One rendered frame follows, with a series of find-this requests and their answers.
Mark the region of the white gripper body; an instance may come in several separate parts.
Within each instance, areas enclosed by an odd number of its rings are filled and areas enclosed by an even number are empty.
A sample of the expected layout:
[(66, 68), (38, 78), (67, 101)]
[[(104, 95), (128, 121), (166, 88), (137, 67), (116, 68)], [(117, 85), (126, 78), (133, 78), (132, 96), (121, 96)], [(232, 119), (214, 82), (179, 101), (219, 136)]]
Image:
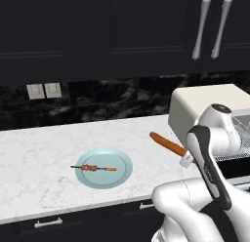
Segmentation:
[(185, 153), (185, 155), (182, 157), (180, 161), (180, 165), (184, 168), (188, 168), (192, 163), (194, 163), (194, 159), (189, 151)]

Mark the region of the toaster oven glass door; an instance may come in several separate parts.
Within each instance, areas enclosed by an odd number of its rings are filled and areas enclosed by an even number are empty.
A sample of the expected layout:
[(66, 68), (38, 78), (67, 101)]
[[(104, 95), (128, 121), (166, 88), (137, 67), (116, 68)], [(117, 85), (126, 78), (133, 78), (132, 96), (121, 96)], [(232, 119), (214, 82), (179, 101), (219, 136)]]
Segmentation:
[(230, 184), (250, 192), (250, 155), (217, 156), (216, 162)]

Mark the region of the white wall outlet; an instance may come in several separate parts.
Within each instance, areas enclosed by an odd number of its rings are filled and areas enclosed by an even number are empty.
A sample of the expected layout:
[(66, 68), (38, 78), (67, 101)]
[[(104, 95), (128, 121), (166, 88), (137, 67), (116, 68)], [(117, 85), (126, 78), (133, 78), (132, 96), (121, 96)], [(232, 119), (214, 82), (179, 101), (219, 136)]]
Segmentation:
[(31, 100), (42, 100), (45, 98), (43, 86), (41, 84), (30, 84), (26, 86), (26, 89)]
[(60, 98), (62, 96), (61, 86), (59, 83), (45, 84), (45, 92), (48, 99)]

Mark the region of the brown baguette bread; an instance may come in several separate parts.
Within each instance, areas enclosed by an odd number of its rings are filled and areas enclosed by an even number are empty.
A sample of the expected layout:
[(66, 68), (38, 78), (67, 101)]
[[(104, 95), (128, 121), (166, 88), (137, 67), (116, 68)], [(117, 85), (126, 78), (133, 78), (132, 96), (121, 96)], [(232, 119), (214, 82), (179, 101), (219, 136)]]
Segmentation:
[(169, 140), (163, 138), (162, 136), (158, 135), (155, 132), (150, 132), (149, 136), (155, 142), (157, 142), (158, 144), (162, 145), (163, 147), (171, 150), (172, 152), (178, 154), (179, 156), (184, 156), (187, 152), (183, 147), (179, 146), (178, 144), (176, 144), (172, 141), (169, 141)]

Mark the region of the black cupboard door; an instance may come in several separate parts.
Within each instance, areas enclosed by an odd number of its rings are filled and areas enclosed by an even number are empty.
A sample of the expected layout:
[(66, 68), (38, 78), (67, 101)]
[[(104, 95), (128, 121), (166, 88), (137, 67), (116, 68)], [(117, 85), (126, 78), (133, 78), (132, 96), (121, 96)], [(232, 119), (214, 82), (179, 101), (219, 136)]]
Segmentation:
[(196, 72), (202, 0), (85, 0), (91, 77)]
[(250, 70), (250, 0), (232, 0), (223, 32), (220, 54), (211, 58), (224, 0), (212, 2), (212, 15), (201, 66), (202, 72)]
[(0, 0), (0, 86), (89, 78), (84, 0)]

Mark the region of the cream toaster oven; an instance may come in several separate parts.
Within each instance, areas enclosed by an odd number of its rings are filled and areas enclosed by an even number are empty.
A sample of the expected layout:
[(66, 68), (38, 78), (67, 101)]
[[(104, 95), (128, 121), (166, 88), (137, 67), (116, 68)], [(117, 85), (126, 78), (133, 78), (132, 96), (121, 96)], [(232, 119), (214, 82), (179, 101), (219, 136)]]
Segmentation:
[(186, 87), (172, 93), (168, 123), (184, 147), (186, 134), (195, 125), (225, 129), (229, 148), (226, 154), (216, 150), (216, 155), (237, 158), (248, 154), (243, 131), (233, 123), (240, 116), (250, 116), (250, 95), (235, 85)]

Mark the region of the pale blue plate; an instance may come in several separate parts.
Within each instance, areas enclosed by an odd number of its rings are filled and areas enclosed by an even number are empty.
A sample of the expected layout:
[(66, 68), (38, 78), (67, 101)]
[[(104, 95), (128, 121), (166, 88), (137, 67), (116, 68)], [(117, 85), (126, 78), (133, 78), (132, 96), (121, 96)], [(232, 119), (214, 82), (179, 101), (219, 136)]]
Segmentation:
[(95, 189), (109, 189), (128, 180), (133, 172), (131, 158), (114, 147), (98, 147), (84, 153), (75, 166), (97, 165), (100, 168), (116, 168), (116, 172), (98, 170), (96, 172), (75, 169), (75, 175), (83, 184)]

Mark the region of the black drawer front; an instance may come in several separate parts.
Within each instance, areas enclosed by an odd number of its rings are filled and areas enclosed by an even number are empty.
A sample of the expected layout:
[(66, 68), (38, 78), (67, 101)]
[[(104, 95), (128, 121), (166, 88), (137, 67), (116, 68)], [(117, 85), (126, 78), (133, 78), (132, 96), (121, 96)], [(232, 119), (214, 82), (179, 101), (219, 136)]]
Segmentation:
[(164, 221), (154, 207), (140, 210), (150, 199), (104, 207), (104, 242), (151, 242)]
[[(37, 221), (51, 222), (57, 218), (62, 224), (35, 228)], [(17, 222), (15, 242), (104, 242), (103, 217), (100, 209)]]

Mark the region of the kebab skewer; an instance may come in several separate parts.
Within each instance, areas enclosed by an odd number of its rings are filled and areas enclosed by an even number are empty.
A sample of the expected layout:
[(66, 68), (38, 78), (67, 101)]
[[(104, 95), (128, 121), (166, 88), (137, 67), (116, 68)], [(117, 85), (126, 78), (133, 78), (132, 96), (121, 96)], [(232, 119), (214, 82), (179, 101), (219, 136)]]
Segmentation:
[(89, 172), (96, 172), (98, 170), (102, 170), (102, 171), (108, 171), (108, 172), (116, 172), (117, 169), (116, 168), (100, 168), (97, 165), (88, 165), (88, 164), (83, 164), (81, 166), (70, 166), (70, 168), (73, 169), (80, 169), (82, 171), (89, 171)]

